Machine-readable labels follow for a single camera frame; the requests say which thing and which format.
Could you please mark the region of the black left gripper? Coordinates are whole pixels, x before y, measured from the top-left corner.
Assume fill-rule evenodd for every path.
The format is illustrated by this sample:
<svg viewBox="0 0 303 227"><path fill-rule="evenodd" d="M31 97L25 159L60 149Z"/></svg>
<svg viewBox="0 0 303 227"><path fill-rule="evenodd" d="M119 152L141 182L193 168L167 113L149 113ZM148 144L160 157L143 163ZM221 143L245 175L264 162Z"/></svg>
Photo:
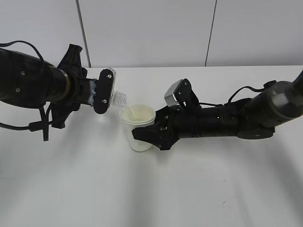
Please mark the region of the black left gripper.
<svg viewBox="0 0 303 227"><path fill-rule="evenodd" d="M80 105L93 106L95 96L95 80L86 78L87 70L82 68L80 53L82 47L69 44L68 50L58 64L58 68L66 78L66 91L59 100L52 101L52 123L57 129L65 128L68 116L78 111ZM75 71L84 70L84 76Z"/></svg>

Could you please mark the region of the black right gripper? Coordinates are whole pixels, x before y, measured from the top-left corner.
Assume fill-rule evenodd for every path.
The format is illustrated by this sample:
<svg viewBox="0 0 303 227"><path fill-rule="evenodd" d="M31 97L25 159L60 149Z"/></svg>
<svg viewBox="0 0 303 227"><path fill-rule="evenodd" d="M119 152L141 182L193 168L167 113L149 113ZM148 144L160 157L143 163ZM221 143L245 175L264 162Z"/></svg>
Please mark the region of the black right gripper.
<svg viewBox="0 0 303 227"><path fill-rule="evenodd" d="M201 137L198 112L181 107L163 107L156 111L154 123L156 125L133 129L133 138L155 145L160 150L169 150L180 139Z"/></svg>

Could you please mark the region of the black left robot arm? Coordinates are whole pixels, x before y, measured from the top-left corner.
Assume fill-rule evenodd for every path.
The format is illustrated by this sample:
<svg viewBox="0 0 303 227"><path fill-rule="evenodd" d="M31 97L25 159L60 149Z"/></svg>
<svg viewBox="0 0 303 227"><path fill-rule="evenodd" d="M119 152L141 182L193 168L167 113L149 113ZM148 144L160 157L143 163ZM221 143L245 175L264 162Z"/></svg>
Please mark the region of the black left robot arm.
<svg viewBox="0 0 303 227"><path fill-rule="evenodd" d="M37 57L8 50L13 43L0 45L0 100L16 107L37 109L41 120L27 126L1 127L15 131L38 131L50 125L62 129L70 113L80 105L93 105L94 80L82 67L82 48L70 44L58 66Z"/></svg>

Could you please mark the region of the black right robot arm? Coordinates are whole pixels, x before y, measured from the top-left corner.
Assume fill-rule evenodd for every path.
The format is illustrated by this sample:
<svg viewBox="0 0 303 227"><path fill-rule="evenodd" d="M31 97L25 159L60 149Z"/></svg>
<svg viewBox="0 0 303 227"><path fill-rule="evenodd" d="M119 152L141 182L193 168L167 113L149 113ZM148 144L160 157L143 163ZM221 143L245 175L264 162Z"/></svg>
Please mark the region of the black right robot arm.
<svg viewBox="0 0 303 227"><path fill-rule="evenodd" d="M237 137L267 139L275 128L303 114L303 77L269 81L254 98L225 104L199 102L188 79L175 82L165 94L166 106L152 125L132 130L134 139L169 150L182 138Z"/></svg>

